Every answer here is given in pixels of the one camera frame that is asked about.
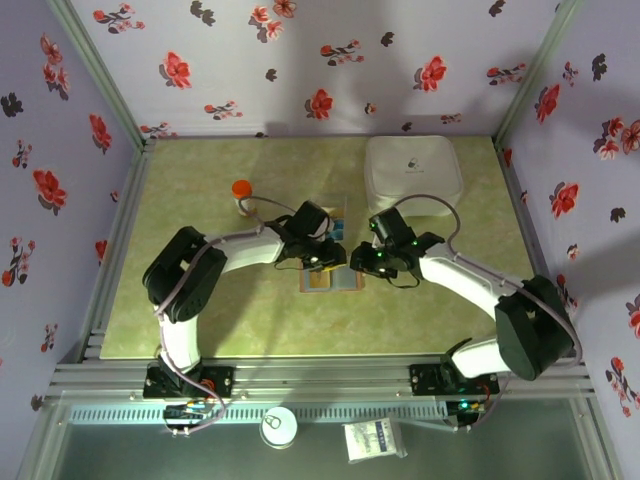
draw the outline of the wall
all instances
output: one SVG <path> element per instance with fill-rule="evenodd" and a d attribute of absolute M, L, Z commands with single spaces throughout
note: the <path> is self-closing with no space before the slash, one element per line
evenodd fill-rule
<path fill-rule="evenodd" d="M 634 0 L 585 2 L 506 140 L 574 311 L 625 478 L 640 478 L 640 64 Z"/>
<path fill-rule="evenodd" d="M 558 0 L 73 0 L 143 133 L 493 134 Z"/>
<path fill-rule="evenodd" d="M 3 4 L 0 59 L 0 478 L 12 479 L 79 341 L 133 147 L 43 0 Z"/>

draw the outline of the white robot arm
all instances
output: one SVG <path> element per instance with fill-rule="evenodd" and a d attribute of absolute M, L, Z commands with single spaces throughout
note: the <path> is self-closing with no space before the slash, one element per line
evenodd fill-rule
<path fill-rule="evenodd" d="M 304 269 L 346 265 L 344 248 L 327 238 L 333 222 L 317 205 L 305 202 L 293 216 L 266 222 L 256 230 L 225 237 L 205 237 L 193 227 L 181 228 L 145 272 L 142 283 L 161 319 L 163 349 L 159 366 L 173 394 L 197 396 L 202 362 L 198 349 L 198 315 L 223 273 L 258 263 L 297 258 Z"/>
<path fill-rule="evenodd" d="M 396 208 L 371 217 L 369 225 L 375 233 L 374 243 L 362 242 L 356 248 L 351 255 L 352 269 L 389 283 L 398 272 L 409 272 L 418 284 L 421 280 L 440 284 L 496 321 L 496 335 L 466 339 L 443 356 L 442 381 L 452 388 L 483 374 L 506 371 L 535 380 L 571 351 L 572 337 L 548 314 L 552 309 L 554 317 L 568 325 L 566 311 L 548 279 L 510 278 L 453 252 L 433 233 L 416 237 Z"/>

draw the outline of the white packet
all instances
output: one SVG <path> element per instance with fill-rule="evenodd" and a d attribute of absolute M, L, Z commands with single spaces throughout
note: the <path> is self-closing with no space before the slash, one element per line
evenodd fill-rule
<path fill-rule="evenodd" d="M 400 426 L 392 417 L 344 425 L 349 463 L 358 463 L 375 457 L 407 456 Z"/>

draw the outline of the blue label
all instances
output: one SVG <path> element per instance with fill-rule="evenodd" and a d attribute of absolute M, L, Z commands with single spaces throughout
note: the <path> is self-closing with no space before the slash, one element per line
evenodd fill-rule
<path fill-rule="evenodd" d="M 382 422 L 376 422 L 376 432 L 378 432 L 378 445 L 380 445 L 380 451 L 387 451 L 387 441 L 384 439 L 384 430 L 382 429 Z"/>

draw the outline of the orange bottle cap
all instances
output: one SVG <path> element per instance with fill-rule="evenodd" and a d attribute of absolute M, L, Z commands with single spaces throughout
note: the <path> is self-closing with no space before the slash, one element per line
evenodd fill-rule
<path fill-rule="evenodd" d="M 253 193 L 251 184 L 247 180 L 238 180 L 231 186 L 233 196 L 237 199 L 248 197 Z"/>

